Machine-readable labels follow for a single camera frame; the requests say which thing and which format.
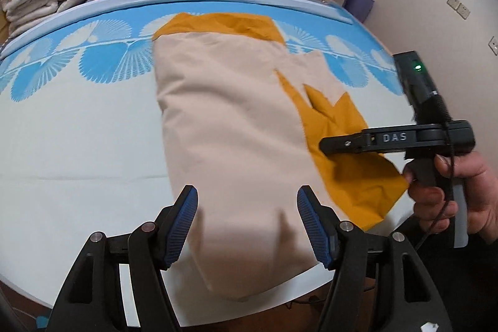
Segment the blue floral pattern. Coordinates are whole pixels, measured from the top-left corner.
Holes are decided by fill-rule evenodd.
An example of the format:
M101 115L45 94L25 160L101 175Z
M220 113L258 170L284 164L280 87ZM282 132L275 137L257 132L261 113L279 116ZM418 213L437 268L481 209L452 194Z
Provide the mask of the blue floral pattern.
M11 99L23 101L54 80L70 63L78 64L83 78L99 84L149 73L153 67L151 36L179 12L270 16L291 53L321 51L331 72L345 85L365 87L372 77L390 92L402 94L393 58L360 24L348 25L303 12L236 2L147 5L68 25L0 63L0 94L13 81Z

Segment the white sticker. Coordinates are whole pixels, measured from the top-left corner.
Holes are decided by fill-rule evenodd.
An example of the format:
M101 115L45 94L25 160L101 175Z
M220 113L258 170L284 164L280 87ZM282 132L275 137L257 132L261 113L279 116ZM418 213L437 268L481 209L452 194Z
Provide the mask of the white sticker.
M439 325L428 322L420 327L422 332L436 332L439 329Z

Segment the brown floor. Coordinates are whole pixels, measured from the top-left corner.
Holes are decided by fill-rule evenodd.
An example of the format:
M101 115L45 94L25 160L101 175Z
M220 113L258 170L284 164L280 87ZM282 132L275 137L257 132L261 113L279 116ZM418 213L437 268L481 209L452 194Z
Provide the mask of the brown floor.
M365 286L369 287L370 285L372 285L372 281L367 280ZM50 310L48 308L34 303L1 282L0 288L29 330L36 328L35 318L37 316L49 316ZM329 288L330 284L327 284L300 297L299 300L308 301L311 296L322 300L326 298ZM364 294L364 308L359 317L358 332L368 330L369 308L373 302L373 294L373 291ZM318 326L322 308L323 304L287 303L234 320L182 329L184 332L314 332Z

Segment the purple object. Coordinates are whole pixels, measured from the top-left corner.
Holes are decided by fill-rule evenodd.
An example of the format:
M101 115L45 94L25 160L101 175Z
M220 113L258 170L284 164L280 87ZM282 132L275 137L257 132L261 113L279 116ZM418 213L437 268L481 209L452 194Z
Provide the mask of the purple object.
M373 5L374 0L344 0L343 8L363 23Z

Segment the human hand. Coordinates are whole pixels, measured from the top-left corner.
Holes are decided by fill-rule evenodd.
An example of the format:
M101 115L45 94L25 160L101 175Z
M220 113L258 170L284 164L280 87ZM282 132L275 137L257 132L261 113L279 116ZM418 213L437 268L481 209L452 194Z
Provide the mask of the human hand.
M434 164L439 173L450 177L450 159L436 156ZM408 194L415 200L413 211L420 219L420 227L427 231L444 205L444 192L438 187L425 187L405 167L403 175L410 183ZM465 179L467 199L467 229L479 233L487 242L498 239L498 179L478 152L455 157L454 176ZM434 224L431 233L444 231L450 218L458 211L456 202L449 202L443 217Z

